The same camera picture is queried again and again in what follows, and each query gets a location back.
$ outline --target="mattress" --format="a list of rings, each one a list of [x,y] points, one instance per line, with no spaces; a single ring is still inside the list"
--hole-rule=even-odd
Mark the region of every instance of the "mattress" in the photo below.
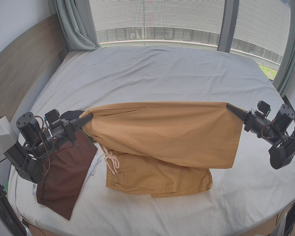
[[[283,103],[251,58],[184,47],[105,47],[70,53],[31,111],[44,116],[54,108],[63,113],[135,101],[225,101],[248,110],[259,100],[271,105],[269,119]],[[212,189],[162,199],[106,188],[102,161],[81,190],[70,221],[39,205],[33,184],[14,168],[8,199],[29,223],[61,236],[237,235],[294,199],[295,161],[274,170],[270,147],[243,130],[233,167],[211,169]]]

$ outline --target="green lawn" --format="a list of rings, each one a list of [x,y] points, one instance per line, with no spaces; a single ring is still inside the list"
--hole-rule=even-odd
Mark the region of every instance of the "green lawn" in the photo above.
[[[260,69],[264,72],[264,74],[269,79],[273,79],[273,78],[271,78],[266,72],[270,72],[273,75],[273,77],[275,77],[276,74],[277,74],[277,71],[273,70],[272,68],[269,68],[269,67],[264,66],[264,65],[258,65],[258,66],[260,67]]]

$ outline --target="wooden bed frame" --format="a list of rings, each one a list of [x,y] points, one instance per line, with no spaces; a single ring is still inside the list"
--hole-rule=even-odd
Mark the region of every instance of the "wooden bed frame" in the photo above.
[[[31,85],[66,45],[57,14],[54,14],[0,52],[0,116],[11,121]]]

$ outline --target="drawstring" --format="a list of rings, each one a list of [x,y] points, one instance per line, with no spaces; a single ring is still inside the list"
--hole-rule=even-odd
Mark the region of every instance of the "drawstring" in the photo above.
[[[113,173],[113,175],[115,175],[115,173],[118,174],[117,169],[119,169],[120,163],[118,161],[117,156],[116,155],[113,155],[113,151],[109,151],[108,152],[106,146],[103,145],[102,147],[104,148],[104,153],[100,157],[102,157],[103,155],[106,155],[104,161],[106,162],[108,168],[111,170],[111,172]],[[112,170],[112,168],[110,167],[109,163],[107,162],[107,159],[108,158],[112,160],[113,167],[114,167],[114,170],[115,171]]]

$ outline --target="khaki trousers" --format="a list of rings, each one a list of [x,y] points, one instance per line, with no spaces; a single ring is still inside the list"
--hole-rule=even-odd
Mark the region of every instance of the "khaki trousers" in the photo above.
[[[119,168],[106,186],[129,194],[169,197],[206,191],[209,168],[231,168],[243,122],[226,102],[130,102],[90,108],[84,125]]]

